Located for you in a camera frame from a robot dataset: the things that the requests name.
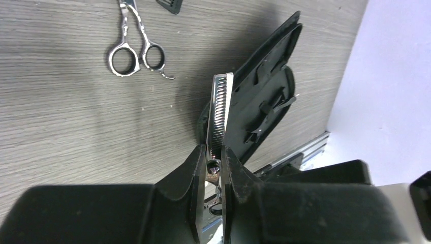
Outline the black zip tool case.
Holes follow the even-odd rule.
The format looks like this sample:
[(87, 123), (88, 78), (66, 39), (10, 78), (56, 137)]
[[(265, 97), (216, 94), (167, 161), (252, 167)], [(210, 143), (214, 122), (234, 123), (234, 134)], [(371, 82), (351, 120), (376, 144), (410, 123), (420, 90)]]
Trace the black zip tool case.
[(302, 31), (300, 11), (292, 14), (251, 55), (234, 74), (228, 124), (224, 145), (231, 148), (242, 164), (261, 146), (286, 115), (290, 106), (280, 110), (265, 127), (256, 143), (244, 144), (249, 129), (259, 115), (259, 105), (269, 101), (281, 87), (287, 99), (295, 95), (295, 79), (288, 61)]

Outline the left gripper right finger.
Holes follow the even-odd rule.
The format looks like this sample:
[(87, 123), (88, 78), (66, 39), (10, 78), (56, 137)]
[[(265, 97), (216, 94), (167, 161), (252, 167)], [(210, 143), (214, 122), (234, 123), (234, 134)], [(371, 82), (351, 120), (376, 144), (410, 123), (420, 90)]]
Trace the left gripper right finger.
[(224, 243), (408, 243), (367, 164), (339, 163), (261, 180), (222, 150)]

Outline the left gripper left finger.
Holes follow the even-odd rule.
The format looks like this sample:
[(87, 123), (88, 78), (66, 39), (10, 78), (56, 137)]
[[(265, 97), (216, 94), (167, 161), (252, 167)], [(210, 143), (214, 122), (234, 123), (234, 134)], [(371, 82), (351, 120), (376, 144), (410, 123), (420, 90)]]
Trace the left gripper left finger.
[(205, 162), (198, 145), (156, 184), (29, 188), (1, 225), (1, 243), (199, 243)]

